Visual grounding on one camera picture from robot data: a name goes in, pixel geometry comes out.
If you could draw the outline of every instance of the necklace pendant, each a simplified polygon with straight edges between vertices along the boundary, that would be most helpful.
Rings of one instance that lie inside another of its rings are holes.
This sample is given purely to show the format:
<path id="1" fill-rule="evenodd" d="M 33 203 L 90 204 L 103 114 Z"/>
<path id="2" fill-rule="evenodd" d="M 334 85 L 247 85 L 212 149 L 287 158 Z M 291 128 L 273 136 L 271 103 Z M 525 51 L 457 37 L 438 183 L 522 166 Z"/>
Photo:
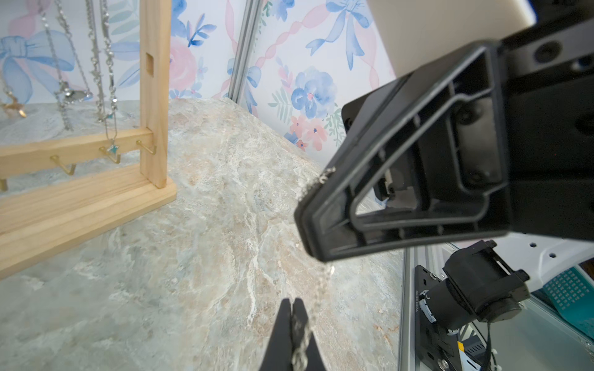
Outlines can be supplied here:
<path id="1" fill-rule="evenodd" d="M 16 112 L 18 112 L 19 115 L 21 115 L 22 118 L 26 118 L 27 114 L 23 110 L 23 107 L 25 105 L 19 103 L 18 99 L 14 95 L 12 95 L 12 93 L 9 94 L 8 96 L 12 99 L 12 103 L 5 103 L 2 105 L 4 112 L 6 112 L 6 114 L 8 114 L 8 112 L 10 112 L 10 111 L 16 111 Z"/>
<path id="2" fill-rule="evenodd" d="M 108 151 L 115 155 L 118 153 L 118 148 L 118 145 L 112 144 L 111 147 L 108 148 Z"/>
<path id="3" fill-rule="evenodd" d="M 89 99 L 93 97 L 93 93 L 86 90 L 72 90 L 68 89 L 64 93 L 64 103 L 66 104 L 73 104 L 77 102 L 82 102 L 85 99 Z"/>

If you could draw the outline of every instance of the chain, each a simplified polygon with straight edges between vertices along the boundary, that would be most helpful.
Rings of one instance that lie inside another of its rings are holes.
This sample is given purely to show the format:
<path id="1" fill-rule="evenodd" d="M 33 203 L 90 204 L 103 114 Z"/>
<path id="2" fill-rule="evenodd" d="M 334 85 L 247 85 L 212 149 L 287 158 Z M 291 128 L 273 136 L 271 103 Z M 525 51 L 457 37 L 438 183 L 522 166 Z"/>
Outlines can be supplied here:
<path id="1" fill-rule="evenodd" d="M 328 177 L 336 171 L 335 167 L 331 167 L 329 169 L 325 169 L 319 177 L 314 179 L 312 182 L 308 183 L 305 187 L 302 195 L 299 197 L 299 201 L 305 197 L 305 195 L 316 185 L 316 184 L 324 184 L 328 181 Z M 309 347 L 309 341 L 311 339 L 311 334 L 314 332 L 315 323 L 317 321 L 317 314 L 320 312 L 322 299 L 326 294 L 326 290 L 328 289 L 328 284 L 330 282 L 330 276 L 334 273 L 334 266 L 330 264 L 323 265 L 323 272 L 318 277 L 318 285 L 315 291 L 314 296 L 314 304 L 311 307 L 311 311 L 309 312 L 309 319 L 307 320 L 305 327 L 304 327 L 304 334 L 303 338 L 301 339 L 301 343 L 299 347 L 295 348 L 293 352 L 293 356 L 291 357 L 291 363 L 293 364 L 294 371 L 305 371 L 307 369 L 307 348 Z"/>
<path id="2" fill-rule="evenodd" d="M 105 127 L 105 136 L 107 139 L 111 140 L 112 146 L 109 150 L 113 151 L 114 153 L 117 151 L 118 146 L 115 145 L 115 138 L 118 136 L 118 123 L 116 120 L 115 112 L 118 109 L 116 103 L 118 99 L 115 96 L 115 84 L 113 82 L 113 51 L 111 49 L 111 38 L 109 37 L 109 13 L 107 8 L 107 3 L 105 1 L 99 2 L 100 11 L 101 11 L 101 24 L 103 30 L 103 39 L 105 41 L 105 53 L 107 54 L 107 65 L 109 71 L 109 92 L 110 92 L 110 100 L 111 105 L 110 108 L 112 113 L 110 115 L 106 114 L 105 111 L 105 93 L 103 91 L 103 80 L 101 75 L 101 66 L 99 61 L 99 44 L 97 42 L 97 25 L 95 23 L 95 12 L 93 7 L 93 0 L 85 0 L 85 4 L 87 7 L 87 22 L 89 23 L 89 39 L 92 43 L 92 51 L 93 55 L 91 57 L 91 62 L 93 63 L 93 81 L 97 84 L 97 116 L 99 122 L 103 124 Z M 113 127 L 115 130 L 115 135 L 113 138 L 109 138 L 109 129 L 108 129 L 108 119 L 110 116 L 113 116 Z"/>
<path id="3" fill-rule="evenodd" d="M 305 369 L 307 369 L 307 347 L 309 347 L 309 341 L 311 340 L 311 335 L 314 332 L 315 323 L 318 319 L 317 314 L 320 312 L 320 309 L 322 307 L 322 300 L 324 298 L 324 295 L 326 294 L 326 290 L 328 289 L 330 276 L 333 273 L 333 265 L 323 265 L 323 272 L 318 277 L 318 285 L 315 291 L 314 304 L 312 305 L 311 310 L 309 311 L 309 318 L 305 323 L 305 327 L 303 330 L 303 338 L 301 339 L 299 347 L 295 348 L 295 351 L 293 351 L 293 356 L 291 357 L 293 371 L 305 371 Z"/>
<path id="4" fill-rule="evenodd" d="M 325 169 L 319 177 L 315 178 L 314 180 L 310 181 L 305 188 L 301 191 L 300 196 L 298 197 L 298 201 L 301 202 L 303 198 L 309 193 L 309 191 L 316 185 L 316 184 L 324 184 L 328 181 L 328 177 L 336 171 L 336 168 L 330 167 Z"/>
<path id="5" fill-rule="evenodd" d="M 6 80 L 4 79 L 4 74 L 2 73 L 1 68 L 0 68 L 0 83 L 2 83 L 2 90 L 4 91 L 4 94 L 8 95 L 8 97 L 12 97 L 12 90 L 10 89 L 10 86 L 8 86 L 8 83 L 6 82 Z"/>
<path id="6" fill-rule="evenodd" d="M 58 101 L 58 111 L 60 112 L 60 115 L 62 116 L 62 121 L 64 122 L 64 128 L 66 130 L 72 130 L 72 123 L 70 122 L 70 119 L 68 118 L 68 115 L 66 113 L 66 104 L 60 100 L 60 94 L 62 93 L 62 91 L 65 88 L 68 88 L 68 83 L 62 79 L 62 72 L 60 71 L 60 67 L 58 64 L 58 55 L 56 54 L 56 48 L 53 45 L 52 33 L 49 30 L 48 20 L 45 17 L 45 9 L 43 9 L 41 0 L 37 0 L 37 4 L 39 6 L 39 15 L 41 15 L 41 22 L 43 23 L 43 27 L 45 28 L 45 35 L 47 35 L 47 37 L 48 37 L 48 45 L 49 45 L 50 51 L 52 52 L 52 59 L 53 59 L 54 64 L 56 65 L 56 72 L 58 74 L 58 82 L 59 82 L 60 90 L 55 91 L 53 93 L 53 95 L 56 97 L 56 100 Z"/>
<path id="7" fill-rule="evenodd" d="M 72 49 L 72 54 L 74 54 L 74 60 L 76 61 L 76 64 L 78 65 L 78 70 L 80 71 L 80 75 L 82 76 L 83 81 L 84 81 L 84 87 L 86 89 L 85 93 L 88 96 L 91 92 L 91 89 L 89 88 L 89 83 L 87 82 L 87 77 L 84 74 L 83 66 L 82 66 L 82 64 L 80 64 L 80 60 L 78 59 L 78 53 L 76 52 L 76 48 L 74 47 L 74 43 L 72 42 L 72 33 L 70 32 L 70 26 L 68 25 L 68 22 L 66 21 L 66 16 L 64 15 L 64 10 L 62 9 L 62 1 L 54 0 L 54 3 L 56 4 L 56 7 L 58 8 L 58 23 L 64 29 L 64 34 L 66 35 L 66 38 L 68 39 L 68 43 L 70 43 L 70 48 Z"/>
<path id="8" fill-rule="evenodd" d="M 112 148 L 115 147 L 115 149 L 117 150 L 117 146 L 115 145 L 115 138 L 117 138 L 118 136 L 118 123 L 115 117 L 115 113 L 118 110 L 118 99 L 115 96 L 115 83 L 113 77 L 113 51 L 111 48 L 111 38 L 109 36 L 108 2 L 107 0 L 99 0 L 99 5 L 101 8 L 101 29 L 103 31 L 103 41 L 105 42 L 105 54 L 107 54 L 106 64 L 108 66 L 109 72 L 109 100 L 111 101 L 111 115 L 113 116 L 113 127 L 115 130 L 115 135 L 112 138 Z M 107 120 L 105 120 L 105 130 L 107 133 Z"/>
<path id="9" fill-rule="evenodd" d="M 105 120 L 105 94 L 103 93 L 103 81 L 101 79 L 101 65 L 99 64 L 99 45 L 97 44 L 97 27 L 95 25 L 95 12 L 93 10 L 93 0 L 85 0 L 87 5 L 87 21 L 89 23 L 89 39 L 93 46 L 93 55 L 91 56 L 91 63 L 93 63 L 93 81 L 97 84 L 99 92 L 97 93 L 97 117 L 100 122 Z M 105 127 L 105 135 L 108 134 L 107 126 Z"/>

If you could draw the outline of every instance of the wooden jewelry stand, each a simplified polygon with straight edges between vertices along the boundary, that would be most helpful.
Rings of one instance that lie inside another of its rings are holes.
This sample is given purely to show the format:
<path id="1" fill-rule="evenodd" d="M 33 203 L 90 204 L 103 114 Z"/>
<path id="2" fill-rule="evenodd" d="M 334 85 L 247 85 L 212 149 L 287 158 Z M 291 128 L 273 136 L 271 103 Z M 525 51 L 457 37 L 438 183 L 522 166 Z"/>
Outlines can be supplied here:
<path id="1" fill-rule="evenodd" d="M 141 128 L 116 139 L 119 153 L 140 150 L 140 165 L 0 198 L 0 279 L 175 199 L 167 177 L 171 1 L 140 1 L 140 19 Z M 0 186 L 54 167 L 72 175 L 76 163 L 106 156 L 110 145 L 99 134 L 0 147 Z M 119 163 L 119 155 L 108 157 Z"/>

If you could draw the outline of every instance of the silver chain necklace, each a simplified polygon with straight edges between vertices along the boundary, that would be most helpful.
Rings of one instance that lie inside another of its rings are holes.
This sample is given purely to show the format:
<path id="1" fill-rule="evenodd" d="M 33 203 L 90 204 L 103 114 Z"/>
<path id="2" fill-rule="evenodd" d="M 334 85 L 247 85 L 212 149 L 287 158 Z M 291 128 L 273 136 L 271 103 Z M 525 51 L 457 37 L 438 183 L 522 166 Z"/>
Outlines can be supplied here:
<path id="1" fill-rule="evenodd" d="M 59 67 L 58 55 L 56 53 L 56 48 L 53 44 L 52 33 L 49 28 L 48 19 L 46 18 L 46 13 L 45 13 L 45 10 L 43 9 L 41 0 L 37 0 L 37 4 L 39 6 L 39 14 L 41 15 L 41 21 L 42 21 L 43 27 L 45 29 L 45 35 L 48 38 L 49 49 L 52 52 L 53 63 L 56 66 L 56 73 L 58 75 L 59 88 L 58 88 L 58 91 L 55 91 L 53 93 L 53 95 L 56 97 L 56 100 L 58 101 L 58 110 L 60 112 L 60 115 L 62 116 L 62 121 L 64 121 L 64 128 L 66 130 L 72 130 L 72 123 L 70 122 L 70 119 L 68 118 L 68 114 L 66 112 L 66 105 L 72 104 L 75 102 L 81 102 L 86 98 L 92 97 L 93 94 L 91 93 L 91 90 L 89 89 L 89 84 L 87 83 L 87 78 L 84 75 L 83 67 L 80 64 L 80 60 L 78 59 L 78 54 L 76 53 L 74 43 L 72 42 L 72 33 L 70 32 L 70 26 L 68 25 L 68 22 L 66 21 L 66 17 L 64 16 L 64 10 L 62 9 L 62 3 L 60 0 L 56 0 L 55 3 L 56 3 L 56 7 L 58 8 L 58 23 L 64 29 L 64 34 L 66 35 L 66 38 L 68 39 L 68 43 L 70 44 L 70 48 L 72 49 L 72 54 L 74 55 L 75 62 L 76 62 L 76 64 L 78 64 L 78 70 L 80 71 L 80 74 L 81 74 L 84 84 L 85 84 L 85 90 L 73 90 L 70 88 L 70 85 L 68 84 L 68 82 L 63 79 L 62 71 L 60 70 L 60 67 Z"/>
<path id="2" fill-rule="evenodd" d="M 62 100 L 60 100 L 60 94 L 66 93 L 65 89 L 69 89 L 68 83 L 62 79 L 62 72 L 60 71 L 60 67 L 58 65 L 58 56 L 56 54 L 56 48 L 53 45 L 52 34 L 49 30 L 48 20 L 45 17 L 45 10 L 43 9 L 41 0 L 37 0 L 37 4 L 39 6 L 39 15 L 41 15 L 41 22 L 43 23 L 43 27 L 45 28 L 45 35 L 47 35 L 47 37 L 48 37 L 48 45 L 49 45 L 49 50 L 52 52 L 53 64 L 55 64 L 56 72 L 58 73 L 59 90 L 54 91 L 53 95 L 56 97 L 56 100 L 58 101 L 58 111 L 60 112 L 60 115 L 62 116 L 62 121 L 64 122 L 64 128 L 66 130 L 72 130 L 72 123 L 70 122 L 70 119 L 68 118 L 68 115 L 66 113 L 66 103 L 64 103 Z"/>
<path id="3" fill-rule="evenodd" d="M 91 89 L 89 88 L 89 83 L 87 82 L 87 77 L 84 74 L 83 66 L 80 64 L 80 60 L 78 59 L 78 54 L 76 53 L 76 48 L 74 47 L 74 43 L 72 42 L 72 33 L 70 32 L 70 26 L 66 21 L 66 16 L 64 15 L 64 10 L 62 9 L 62 1 L 61 0 L 54 0 L 56 7 L 58 8 L 58 23 L 64 29 L 64 34 L 68 39 L 68 43 L 70 44 L 70 49 L 72 49 L 72 54 L 74 54 L 74 60 L 78 65 L 78 70 L 80 71 L 80 75 L 83 78 L 84 88 L 85 90 L 72 90 L 70 87 L 65 87 L 63 89 L 64 92 L 64 101 L 68 104 L 75 103 L 75 102 L 82 102 L 87 98 L 93 97 L 93 93 L 91 93 Z"/>
<path id="4" fill-rule="evenodd" d="M 299 202 L 303 200 L 305 195 L 317 184 L 324 184 L 328 181 L 328 177 L 332 175 L 336 171 L 335 167 L 331 167 L 329 169 L 325 169 L 319 177 L 317 177 L 313 182 L 307 184 L 305 189 L 303 190 L 302 194 L 299 196 Z M 293 351 L 293 356 L 291 357 L 291 364 L 293 365 L 293 370 L 295 371 L 305 371 L 307 369 L 307 348 L 309 347 L 309 341 L 311 339 L 311 334 L 314 332 L 315 322 L 317 320 L 317 315 L 320 312 L 320 308 L 322 305 L 323 297 L 328 289 L 328 283 L 330 282 L 330 276 L 334 273 L 334 266 L 330 264 L 324 265 L 324 271 L 318 277 L 318 285 L 315 291 L 314 296 L 314 304 L 311 307 L 311 311 L 309 313 L 309 319 L 304 326 L 304 334 L 303 338 L 301 339 L 301 343 L 299 343 L 299 347 L 296 347 Z"/>
<path id="5" fill-rule="evenodd" d="M 108 148 L 113 154 L 118 152 L 118 147 L 115 144 L 115 138 L 118 136 L 118 122 L 116 119 L 116 111 L 118 110 L 118 99 L 115 96 L 115 83 L 113 78 L 113 51 L 111 48 L 111 38 L 109 37 L 109 13 L 108 13 L 108 5 L 107 2 L 104 0 L 100 0 L 99 7 L 101 11 L 101 24 L 102 24 L 102 32 L 103 32 L 103 40 L 105 42 L 105 54 L 107 55 L 106 64 L 108 66 L 108 73 L 109 73 L 109 99 L 110 99 L 110 108 L 111 113 L 109 115 L 106 114 L 105 110 L 105 93 L 103 92 L 103 82 L 102 82 L 102 75 L 101 75 L 101 66 L 99 64 L 99 45 L 97 43 L 97 26 L 95 24 L 95 13 L 93 9 L 93 0 L 85 0 L 85 4 L 87 7 L 87 21 L 89 23 L 89 39 L 91 39 L 91 43 L 93 46 L 93 56 L 91 57 L 91 62 L 93 63 L 93 81 L 97 84 L 97 89 L 99 90 L 97 94 L 97 116 L 99 122 L 103 123 L 105 127 L 105 136 L 107 139 L 111 141 L 111 147 Z M 113 118 L 113 128 L 115 134 L 113 138 L 109 137 L 109 128 L 108 128 L 108 119 Z"/>

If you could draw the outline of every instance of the floral wallpaper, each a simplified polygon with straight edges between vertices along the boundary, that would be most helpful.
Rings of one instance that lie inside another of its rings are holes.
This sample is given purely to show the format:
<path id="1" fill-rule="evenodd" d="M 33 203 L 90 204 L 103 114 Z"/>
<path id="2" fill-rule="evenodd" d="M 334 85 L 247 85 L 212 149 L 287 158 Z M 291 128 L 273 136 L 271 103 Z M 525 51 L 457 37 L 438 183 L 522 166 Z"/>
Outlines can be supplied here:
<path id="1" fill-rule="evenodd" d="M 264 1 L 240 104 L 321 165 L 342 106 L 396 77 L 365 0 Z"/>
<path id="2" fill-rule="evenodd" d="M 115 54 L 116 95 L 120 100 L 140 96 L 139 0 L 108 0 L 109 26 Z M 237 39 L 246 0 L 172 0 L 170 84 L 171 98 L 223 97 L 229 91 Z M 84 1 L 62 0 L 90 88 L 96 91 L 90 71 L 91 46 Z M 99 2 L 94 1 L 100 24 Z M 58 68 L 71 87 L 82 88 L 83 78 L 74 53 L 56 20 L 52 0 L 42 0 L 58 54 Z M 39 17 L 37 0 L 2 1 L 0 4 L 0 68 L 14 94 L 23 103 L 55 102 L 57 71 Z M 108 85 L 104 72 L 103 85 Z M 2 100 L 7 101 L 3 93 Z"/>

